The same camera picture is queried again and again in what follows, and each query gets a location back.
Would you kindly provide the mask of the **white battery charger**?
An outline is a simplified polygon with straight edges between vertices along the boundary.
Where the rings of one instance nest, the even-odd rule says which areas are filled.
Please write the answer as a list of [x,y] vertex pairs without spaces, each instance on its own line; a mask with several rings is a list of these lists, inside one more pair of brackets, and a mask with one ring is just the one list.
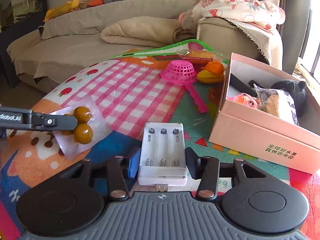
[[184,127],[182,123],[147,122],[143,130],[138,184],[187,184]]

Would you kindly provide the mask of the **brown balls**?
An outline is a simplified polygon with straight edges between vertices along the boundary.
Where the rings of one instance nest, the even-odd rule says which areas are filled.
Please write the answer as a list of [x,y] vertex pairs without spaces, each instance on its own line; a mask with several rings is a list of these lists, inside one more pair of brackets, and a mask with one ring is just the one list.
[[76,119],[75,129],[54,132],[60,150],[68,160],[92,148],[112,132],[90,96],[69,107],[54,111],[51,115],[70,115]]

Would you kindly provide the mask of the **black cylinder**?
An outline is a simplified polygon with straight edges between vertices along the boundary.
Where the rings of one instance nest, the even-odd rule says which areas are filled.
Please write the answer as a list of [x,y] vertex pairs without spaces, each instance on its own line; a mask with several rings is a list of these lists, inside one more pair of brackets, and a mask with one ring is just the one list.
[[258,96],[256,91],[252,87],[249,87],[248,85],[243,83],[233,74],[230,75],[229,84],[241,93],[246,93],[255,98]]

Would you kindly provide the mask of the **beige sofa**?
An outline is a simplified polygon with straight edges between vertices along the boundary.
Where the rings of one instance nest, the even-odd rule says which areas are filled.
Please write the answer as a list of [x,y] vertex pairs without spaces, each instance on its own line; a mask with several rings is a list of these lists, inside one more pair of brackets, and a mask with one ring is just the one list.
[[[49,92],[91,64],[131,49],[153,48],[106,43],[101,32],[109,25],[139,16],[179,21],[180,14],[194,3],[125,0],[70,12],[11,42],[7,54],[22,81]],[[265,31],[253,23],[210,17],[200,19],[196,31],[185,31],[223,56],[238,53],[282,67],[283,45],[276,28]]]

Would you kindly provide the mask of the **pink toy figure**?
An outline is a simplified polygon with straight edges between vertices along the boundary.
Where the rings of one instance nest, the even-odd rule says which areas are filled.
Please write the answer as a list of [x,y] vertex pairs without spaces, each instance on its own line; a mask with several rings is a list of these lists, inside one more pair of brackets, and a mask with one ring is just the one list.
[[236,95],[236,96],[229,96],[228,100],[238,102],[242,105],[245,105],[254,109],[258,109],[259,103],[260,103],[259,99],[246,93],[240,93],[239,95]]

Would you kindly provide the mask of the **colourful play mat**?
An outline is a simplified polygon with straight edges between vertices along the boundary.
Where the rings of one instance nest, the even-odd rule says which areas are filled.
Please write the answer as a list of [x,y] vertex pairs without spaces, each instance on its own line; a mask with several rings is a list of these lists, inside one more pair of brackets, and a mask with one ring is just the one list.
[[[302,230],[310,239],[319,239],[319,174],[308,174],[249,155],[251,142],[243,148],[230,143],[218,145],[209,140],[217,113],[213,99],[217,89],[197,83],[209,112],[201,114],[182,85],[160,77],[165,63],[150,56],[125,57],[91,65],[67,79],[35,106],[37,112],[50,113],[71,106],[90,96],[100,109],[112,133],[93,148],[80,153],[78,160],[102,161],[110,153],[125,153],[137,145],[146,122],[180,122],[185,145],[199,155],[210,155],[223,162],[245,159],[302,191],[310,211]],[[1,237],[17,239],[23,229],[16,216],[16,203],[29,188],[73,164],[60,150],[50,133],[7,132],[7,146],[1,155]]]

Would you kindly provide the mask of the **pink cardboard box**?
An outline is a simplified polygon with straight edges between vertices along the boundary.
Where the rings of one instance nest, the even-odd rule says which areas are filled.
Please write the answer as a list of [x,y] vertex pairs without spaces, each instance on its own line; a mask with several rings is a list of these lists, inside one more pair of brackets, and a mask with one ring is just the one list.
[[230,86],[234,75],[269,88],[293,76],[257,60],[233,53],[209,141],[309,174],[319,171],[319,103],[306,90],[306,107],[298,125],[232,101],[239,91]]

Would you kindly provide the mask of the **yellow toy corn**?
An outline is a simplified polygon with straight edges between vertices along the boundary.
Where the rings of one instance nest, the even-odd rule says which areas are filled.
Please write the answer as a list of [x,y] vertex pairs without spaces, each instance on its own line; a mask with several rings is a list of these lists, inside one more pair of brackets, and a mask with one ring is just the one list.
[[213,83],[223,83],[225,80],[224,74],[216,75],[208,70],[201,70],[196,79],[201,83],[213,84]]

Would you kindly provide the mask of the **pink plastic strainer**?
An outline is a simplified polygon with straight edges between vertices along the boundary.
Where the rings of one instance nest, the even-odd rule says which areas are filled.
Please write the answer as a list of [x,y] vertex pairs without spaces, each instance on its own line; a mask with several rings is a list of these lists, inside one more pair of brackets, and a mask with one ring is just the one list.
[[170,82],[184,85],[189,92],[200,113],[207,113],[208,107],[193,87],[197,81],[193,64],[185,60],[172,60],[167,67],[160,72],[161,78]]

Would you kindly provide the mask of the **packaged bread roll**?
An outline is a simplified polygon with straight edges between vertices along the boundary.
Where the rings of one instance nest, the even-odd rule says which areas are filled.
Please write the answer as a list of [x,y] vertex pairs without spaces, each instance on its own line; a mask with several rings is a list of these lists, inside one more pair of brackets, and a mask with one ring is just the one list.
[[181,59],[189,61],[192,64],[206,64],[211,61],[220,61],[223,59],[221,54],[208,50],[183,49],[176,51],[176,53]]

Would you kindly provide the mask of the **black plush toy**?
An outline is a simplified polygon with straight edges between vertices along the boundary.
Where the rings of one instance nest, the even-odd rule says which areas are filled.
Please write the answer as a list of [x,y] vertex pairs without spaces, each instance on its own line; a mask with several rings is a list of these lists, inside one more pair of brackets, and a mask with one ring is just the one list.
[[301,118],[304,114],[306,104],[306,87],[305,81],[281,80],[274,83],[272,89],[280,89],[288,92],[294,100],[297,117]]

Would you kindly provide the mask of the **yellow plush toy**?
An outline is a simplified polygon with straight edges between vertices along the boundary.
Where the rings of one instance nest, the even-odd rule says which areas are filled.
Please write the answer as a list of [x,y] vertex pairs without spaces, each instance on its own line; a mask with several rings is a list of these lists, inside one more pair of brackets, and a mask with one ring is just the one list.
[[79,4],[80,4],[80,0],[71,0],[71,1],[67,1],[64,5],[60,7],[50,9],[47,11],[43,21],[46,22],[48,20],[54,19],[66,13],[77,11],[79,8]]

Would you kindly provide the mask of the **beige folded blanket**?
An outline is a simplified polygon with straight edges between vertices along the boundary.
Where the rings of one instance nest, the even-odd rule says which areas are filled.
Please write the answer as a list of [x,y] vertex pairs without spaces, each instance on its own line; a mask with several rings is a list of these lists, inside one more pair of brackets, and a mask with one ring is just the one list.
[[150,16],[133,17],[109,25],[101,38],[110,44],[161,48],[192,38],[178,20]]

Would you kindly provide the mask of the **orange carrot plush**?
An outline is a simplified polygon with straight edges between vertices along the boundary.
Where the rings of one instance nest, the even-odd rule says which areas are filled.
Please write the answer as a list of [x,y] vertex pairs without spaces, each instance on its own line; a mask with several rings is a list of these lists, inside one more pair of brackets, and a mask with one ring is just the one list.
[[87,3],[88,7],[96,7],[96,6],[103,5],[103,4],[104,4],[103,0],[90,0]]

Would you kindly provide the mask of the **floral quilt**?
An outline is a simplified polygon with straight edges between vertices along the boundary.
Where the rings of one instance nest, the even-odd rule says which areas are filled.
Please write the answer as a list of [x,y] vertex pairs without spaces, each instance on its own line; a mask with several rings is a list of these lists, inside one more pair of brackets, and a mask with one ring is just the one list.
[[196,0],[190,9],[179,16],[184,30],[196,31],[202,18],[218,17],[253,23],[271,31],[285,22],[285,11],[274,3],[258,0]]

